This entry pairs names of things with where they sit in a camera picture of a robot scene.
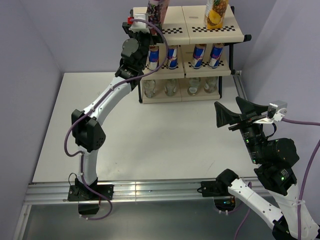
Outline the energy drink can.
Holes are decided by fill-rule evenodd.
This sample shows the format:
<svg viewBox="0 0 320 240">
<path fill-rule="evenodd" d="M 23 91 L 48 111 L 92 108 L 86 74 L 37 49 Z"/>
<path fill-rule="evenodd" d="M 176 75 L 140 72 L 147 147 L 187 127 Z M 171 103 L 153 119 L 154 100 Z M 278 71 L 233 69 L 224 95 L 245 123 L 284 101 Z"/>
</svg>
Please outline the energy drink can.
<svg viewBox="0 0 320 240">
<path fill-rule="evenodd" d="M 206 47 L 207 47 L 206 44 L 196 44 L 194 46 L 192 62 L 191 62 L 191 66 L 194 69 L 199 69 L 202 66 Z"/>
<path fill-rule="evenodd" d="M 147 68 L 150 71 L 155 70 L 159 66 L 159 54 L 160 51 L 157 45 L 149 47 Z"/>
<path fill-rule="evenodd" d="M 178 47 L 178 45 L 171 45 L 168 47 L 166 65 L 170 70 L 176 69 L 178 66 Z"/>
</svg>

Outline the blue carton maroon side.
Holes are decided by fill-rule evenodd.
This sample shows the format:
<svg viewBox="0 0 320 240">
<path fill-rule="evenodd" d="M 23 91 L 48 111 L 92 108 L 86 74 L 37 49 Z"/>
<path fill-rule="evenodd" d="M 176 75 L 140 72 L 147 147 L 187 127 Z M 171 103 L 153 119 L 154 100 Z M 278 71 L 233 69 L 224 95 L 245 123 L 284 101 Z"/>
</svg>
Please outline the blue carton maroon side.
<svg viewBox="0 0 320 240">
<path fill-rule="evenodd" d="M 165 21 L 170 0 L 149 0 L 146 14 L 148 21 L 154 25 L 162 25 Z"/>
</svg>

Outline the clear bottle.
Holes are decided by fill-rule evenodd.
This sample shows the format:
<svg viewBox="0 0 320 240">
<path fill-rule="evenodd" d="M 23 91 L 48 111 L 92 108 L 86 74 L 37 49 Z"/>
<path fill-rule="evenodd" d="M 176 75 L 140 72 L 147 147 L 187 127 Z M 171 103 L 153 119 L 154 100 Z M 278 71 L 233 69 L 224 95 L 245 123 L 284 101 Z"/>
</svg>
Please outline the clear bottle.
<svg viewBox="0 0 320 240">
<path fill-rule="evenodd" d="M 164 92 L 168 97 L 173 97 L 177 91 L 177 79 L 167 79 L 164 85 Z"/>
<path fill-rule="evenodd" d="M 200 84 L 201 84 L 201 78 L 200 77 L 191 77 L 188 80 L 187 93 L 190 96 L 195 96 L 198 93 Z"/>
<path fill-rule="evenodd" d="M 144 95 L 147 98 L 153 98 L 156 93 L 156 81 L 152 80 L 145 80 L 143 83 Z"/>
<path fill-rule="evenodd" d="M 218 83 L 218 77 L 217 76 L 210 76 L 206 77 L 204 80 L 204 91 L 207 94 L 211 94 L 216 90 L 217 83 Z"/>
</svg>

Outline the energy drink can hidden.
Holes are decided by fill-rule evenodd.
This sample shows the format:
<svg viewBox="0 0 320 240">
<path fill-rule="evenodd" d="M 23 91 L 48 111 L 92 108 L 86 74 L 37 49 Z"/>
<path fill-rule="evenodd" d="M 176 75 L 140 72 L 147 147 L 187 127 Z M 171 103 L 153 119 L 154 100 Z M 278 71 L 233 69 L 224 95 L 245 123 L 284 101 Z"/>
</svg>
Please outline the energy drink can hidden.
<svg viewBox="0 0 320 240">
<path fill-rule="evenodd" d="M 215 69 L 218 67 L 220 58 L 223 52 L 224 44 L 223 43 L 214 43 L 212 45 L 212 49 L 210 52 L 210 58 L 208 61 L 208 66 L 212 69 Z"/>
</svg>

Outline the blue carton yellow side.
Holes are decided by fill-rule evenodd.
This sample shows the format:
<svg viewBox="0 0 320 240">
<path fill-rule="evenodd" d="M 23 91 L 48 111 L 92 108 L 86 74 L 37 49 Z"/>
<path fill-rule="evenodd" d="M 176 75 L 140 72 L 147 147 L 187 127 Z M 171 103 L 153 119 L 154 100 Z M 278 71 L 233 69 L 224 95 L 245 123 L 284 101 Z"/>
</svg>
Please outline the blue carton yellow side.
<svg viewBox="0 0 320 240">
<path fill-rule="evenodd" d="M 207 0 L 204 26 L 209 29 L 220 29 L 223 27 L 229 0 Z"/>
</svg>

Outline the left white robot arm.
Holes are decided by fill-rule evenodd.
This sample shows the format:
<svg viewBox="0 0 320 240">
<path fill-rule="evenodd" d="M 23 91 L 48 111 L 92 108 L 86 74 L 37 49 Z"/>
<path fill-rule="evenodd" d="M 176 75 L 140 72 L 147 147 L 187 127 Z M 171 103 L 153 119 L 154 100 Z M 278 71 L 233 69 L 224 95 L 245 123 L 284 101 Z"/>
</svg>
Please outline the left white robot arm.
<svg viewBox="0 0 320 240">
<path fill-rule="evenodd" d="M 129 39 L 122 45 L 121 60 L 114 78 L 95 101 L 85 109 L 76 109 L 71 114 L 71 127 L 66 136 L 74 137 L 78 151 L 69 153 L 68 143 L 64 142 L 64 152 L 67 156 L 80 156 L 75 189 L 86 200 L 102 196 L 97 190 L 97 157 L 99 148 L 106 140 L 102 128 L 105 119 L 146 76 L 143 70 L 146 66 L 149 47 L 158 43 L 167 43 L 159 24 L 130 17 L 127 22 L 123 22 L 122 27 Z"/>
</svg>

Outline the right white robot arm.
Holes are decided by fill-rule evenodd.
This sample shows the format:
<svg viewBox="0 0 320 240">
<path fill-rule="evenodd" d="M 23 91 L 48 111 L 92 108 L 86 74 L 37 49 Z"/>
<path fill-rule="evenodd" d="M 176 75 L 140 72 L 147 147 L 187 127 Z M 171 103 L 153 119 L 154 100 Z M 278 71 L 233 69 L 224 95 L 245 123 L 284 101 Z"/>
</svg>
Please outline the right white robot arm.
<svg viewBox="0 0 320 240">
<path fill-rule="evenodd" d="M 292 167 L 300 159 L 295 143 L 289 138 L 271 139 L 263 125 L 275 126 L 284 120 L 287 103 L 274 101 L 259 105 L 236 97 L 240 113 L 227 109 L 220 102 L 214 103 L 216 125 L 229 125 L 229 130 L 239 130 L 250 159 L 258 165 L 254 169 L 258 180 L 277 202 L 274 206 L 254 192 L 232 170 L 226 169 L 216 177 L 216 189 L 222 195 L 231 194 L 243 201 L 271 228 L 276 240 L 316 240 L 320 226 L 309 213 L 302 197 Z"/>
</svg>

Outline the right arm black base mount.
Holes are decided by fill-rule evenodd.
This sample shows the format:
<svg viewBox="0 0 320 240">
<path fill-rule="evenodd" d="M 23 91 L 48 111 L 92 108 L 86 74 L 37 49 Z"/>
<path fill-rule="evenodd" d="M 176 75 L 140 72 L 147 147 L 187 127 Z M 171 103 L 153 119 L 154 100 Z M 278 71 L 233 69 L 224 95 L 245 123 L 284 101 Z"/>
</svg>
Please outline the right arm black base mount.
<svg viewBox="0 0 320 240">
<path fill-rule="evenodd" d="M 228 186 L 217 180 L 201 181 L 197 192 L 200 193 L 202 197 L 230 196 L 230 193 L 228 192 Z"/>
</svg>

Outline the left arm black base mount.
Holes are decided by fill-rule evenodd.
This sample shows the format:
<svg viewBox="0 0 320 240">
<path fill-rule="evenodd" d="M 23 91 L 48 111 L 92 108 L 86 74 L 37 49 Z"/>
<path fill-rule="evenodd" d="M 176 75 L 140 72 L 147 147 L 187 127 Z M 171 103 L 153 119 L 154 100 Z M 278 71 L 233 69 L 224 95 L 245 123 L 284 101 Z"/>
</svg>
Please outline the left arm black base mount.
<svg viewBox="0 0 320 240">
<path fill-rule="evenodd" d="M 98 184 L 93 190 L 105 197 L 109 200 L 112 200 L 114 193 L 114 185 L 113 184 Z M 88 190 L 84 185 L 72 185 L 69 188 L 69 193 L 67 196 L 67 200 L 69 202 L 78 202 L 78 201 L 97 201 L 101 197 L 96 193 Z"/>
</svg>

